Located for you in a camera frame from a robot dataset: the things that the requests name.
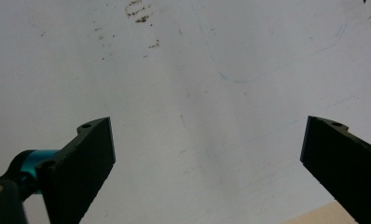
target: white paper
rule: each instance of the white paper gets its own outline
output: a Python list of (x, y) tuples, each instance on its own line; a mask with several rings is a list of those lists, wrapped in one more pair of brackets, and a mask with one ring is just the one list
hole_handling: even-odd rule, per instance
[[(0, 174), (110, 116), (117, 163), (82, 223), (282, 223), (331, 202), (308, 115), (371, 144), (363, 2), (0, 1)], [(41, 196), (25, 202), (48, 223)]]

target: blue metal part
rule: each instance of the blue metal part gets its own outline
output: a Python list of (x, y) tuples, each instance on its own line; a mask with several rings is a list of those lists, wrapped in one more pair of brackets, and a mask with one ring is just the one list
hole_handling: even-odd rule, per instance
[(22, 164), (21, 172), (28, 172), (35, 180), (37, 180), (34, 167), (42, 160), (50, 159), (59, 150), (36, 150), (29, 154)]

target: white surface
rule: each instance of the white surface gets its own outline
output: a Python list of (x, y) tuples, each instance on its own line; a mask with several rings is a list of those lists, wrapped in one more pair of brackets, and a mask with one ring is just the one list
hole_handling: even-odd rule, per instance
[(371, 144), (367, 19), (360, 0), (0, 0), (0, 173), (110, 116), (117, 163), (82, 223), (303, 214), (332, 200), (299, 162), (307, 116)]

